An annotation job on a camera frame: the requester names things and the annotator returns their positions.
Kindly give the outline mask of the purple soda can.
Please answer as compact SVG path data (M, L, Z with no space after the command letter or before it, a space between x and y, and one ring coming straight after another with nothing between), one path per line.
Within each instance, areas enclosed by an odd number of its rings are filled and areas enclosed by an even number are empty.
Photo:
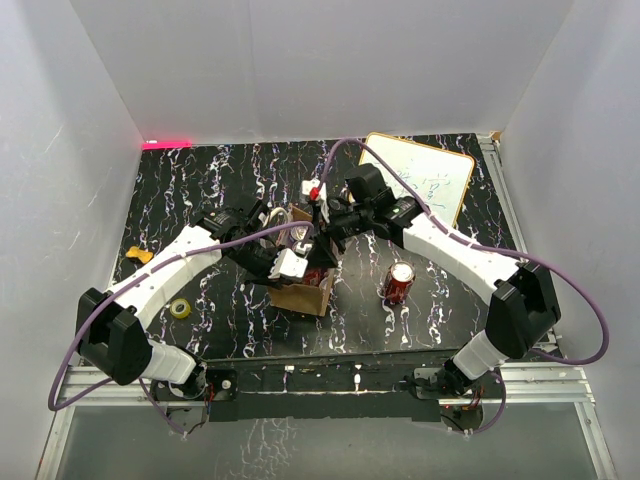
M293 242L302 241L308 233L306 226L296 226L290 229L290 238Z

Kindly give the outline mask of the brown canvas tote bag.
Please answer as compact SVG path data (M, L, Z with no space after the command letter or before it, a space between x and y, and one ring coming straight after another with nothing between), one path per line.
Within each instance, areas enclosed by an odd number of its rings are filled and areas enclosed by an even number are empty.
M286 209L286 220L286 223L311 221L312 216L293 204L289 204ZM285 229L278 234L277 246L284 246L293 250L295 243L290 238L290 229ZM319 287L304 285L302 281L283 285L281 288L267 287L271 305L284 310L323 317L326 314L334 282L334 273L335 268L328 269L328 274Z

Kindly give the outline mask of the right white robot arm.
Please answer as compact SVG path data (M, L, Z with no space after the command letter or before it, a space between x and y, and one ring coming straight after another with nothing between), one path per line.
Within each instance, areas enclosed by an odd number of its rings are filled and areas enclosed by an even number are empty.
M396 197L380 170L365 163L347 174L351 195L329 197L317 179L306 180L301 198L313 211L315 231L308 260L334 267L334 249L363 232L435 262L471 288L488 307L483 330L474 335L420 387L466 397L482 376L507 360L523 358L561 317L549 270L485 251L457 230L442 231L412 196Z

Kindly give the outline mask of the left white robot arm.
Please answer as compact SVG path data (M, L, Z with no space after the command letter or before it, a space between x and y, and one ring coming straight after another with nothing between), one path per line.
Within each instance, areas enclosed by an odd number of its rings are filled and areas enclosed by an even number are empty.
M255 276L267 275L275 251L259 240L213 247L262 230L268 218L263 201L243 195L234 204L198 215L150 262L109 291L87 290L78 304L76 352L119 385L143 378L169 383L186 399L200 396L207 383L201 362L184 348L149 339L147 330L186 284L224 257Z

